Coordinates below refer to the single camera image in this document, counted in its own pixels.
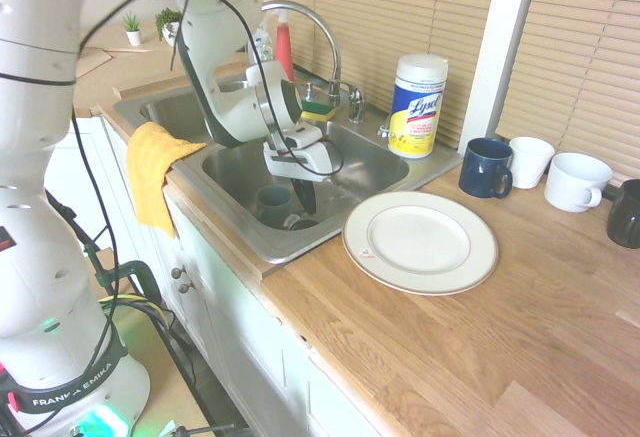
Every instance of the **cabinet knob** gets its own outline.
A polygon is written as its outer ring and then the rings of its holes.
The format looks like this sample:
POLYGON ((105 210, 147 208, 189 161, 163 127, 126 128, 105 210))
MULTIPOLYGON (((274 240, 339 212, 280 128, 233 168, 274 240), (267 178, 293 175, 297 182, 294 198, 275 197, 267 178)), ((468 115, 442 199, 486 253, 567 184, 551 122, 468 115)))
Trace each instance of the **cabinet knob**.
POLYGON ((180 292, 181 294, 186 294, 191 288, 193 288, 193 284, 191 282, 189 282, 188 284, 180 284, 180 286, 178 287, 178 292, 180 292))
POLYGON ((179 269, 178 267, 174 267, 173 269, 171 269, 171 277, 173 277, 174 279, 179 279, 183 272, 186 272, 184 265, 181 269, 179 269))

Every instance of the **sink basin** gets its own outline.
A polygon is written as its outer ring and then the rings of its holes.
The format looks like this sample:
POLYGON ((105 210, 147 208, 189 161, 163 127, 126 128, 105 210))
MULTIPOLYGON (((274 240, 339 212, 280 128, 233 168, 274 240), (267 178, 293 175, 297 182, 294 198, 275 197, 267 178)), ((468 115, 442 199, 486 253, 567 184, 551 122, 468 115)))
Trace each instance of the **sink basin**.
MULTIPOLYGON (((344 165, 338 174, 314 184, 318 208, 313 215, 314 220, 322 222, 344 214, 409 173, 409 165, 404 160, 363 141, 358 134, 332 122, 317 125, 341 149, 344 165)), ((329 147, 329 152, 333 162, 340 161, 332 147, 329 147)), ((235 149, 218 148, 202 160, 202 169, 254 216, 257 213, 256 195, 261 188, 278 184, 288 187, 294 195, 290 179, 274 177, 267 170, 260 141, 248 142, 235 149)), ((294 198, 292 213, 302 212, 302 204, 294 198)))
MULTIPOLYGON (((321 81, 313 82, 322 85, 321 81)), ((232 91, 246 84, 237 76, 220 85, 222 91, 232 91)), ((342 96, 342 102, 348 103, 348 95, 342 96)), ((261 258, 283 263, 339 233, 349 212, 363 200, 380 192, 416 189, 461 161, 455 150, 440 145, 429 157, 403 159, 391 153, 386 140, 377 135, 385 114, 368 106, 365 121, 353 124, 347 119, 347 105, 343 104, 329 122, 314 123, 340 149, 327 146, 332 162, 337 165, 341 153, 344 165, 338 174, 314 183, 317 212, 313 216, 304 212, 289 179, 268 172, 262 141, 229 149, 211 139, 190 88, 123 101, 115 108, 134 128, 153 121, 174 137, 206 142, 204 149, 176 162, 173 169, 261 258), (273 184, 289 188, 294 196, 291 213, 303 220, 311 218, 315 225, 299 230, 263 225, 256 217, 256 195, 273 184)))

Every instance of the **white cabinet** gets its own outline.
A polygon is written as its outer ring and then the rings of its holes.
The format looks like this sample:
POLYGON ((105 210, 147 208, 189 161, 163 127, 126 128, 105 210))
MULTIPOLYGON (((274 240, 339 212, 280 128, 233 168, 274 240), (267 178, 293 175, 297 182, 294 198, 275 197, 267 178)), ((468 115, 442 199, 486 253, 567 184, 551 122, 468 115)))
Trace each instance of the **white cabinet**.
MULTIPOLYGON (((124 142, 108 135, 124 165, 124 142)), ((262 437, 379 437, 310 360, 313 349, 269 315, 171 200, 168 207, 178 238, 147 229, 156 280, 253 430, 262 437), (184 269, 178 279, 174 268, 184 269)))
MULTIPOLYGON (((119 167, 115 161, 105 128, 98 118, 78 119, 82 143, 113 227, 120 262, 138 260, 144 246, 119 167)), ((105 221, 80 156, 73 129, 56 146, 45 173, 44 185, 61 204, 77 214, 76 223, 94 238, 105 221)), ((111 247, 104 232, 96 241, 100 248, 111 247)))

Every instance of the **wall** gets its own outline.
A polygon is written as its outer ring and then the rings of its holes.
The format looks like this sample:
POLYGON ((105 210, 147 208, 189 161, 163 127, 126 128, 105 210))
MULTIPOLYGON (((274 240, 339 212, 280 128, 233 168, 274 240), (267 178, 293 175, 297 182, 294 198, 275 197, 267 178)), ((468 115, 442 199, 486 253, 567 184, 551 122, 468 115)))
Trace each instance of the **wall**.
MULTIPOLYGON (((85 0, 82 13, 80 14, 80 27, 82 29, 90 28, 122 1, 123 0, 85 0)), ((137 0, 131 3, 124 12, 130 10, 142 20, 154 18, 155 14, 165 7, 170 7, 174 10, 178 9, 175 0, 137 0)), ((110 22, 120 23, 121 17, 116 16, 111 19, 110 22)))

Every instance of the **white pillar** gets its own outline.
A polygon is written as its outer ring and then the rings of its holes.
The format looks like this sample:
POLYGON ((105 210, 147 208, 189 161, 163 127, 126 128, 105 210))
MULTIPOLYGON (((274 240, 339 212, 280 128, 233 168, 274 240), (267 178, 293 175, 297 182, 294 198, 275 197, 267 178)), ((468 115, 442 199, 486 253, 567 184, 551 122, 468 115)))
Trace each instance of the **white pillar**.
POLYGON ((531 0, 491 0, 458 152, 495 131, 531 0))

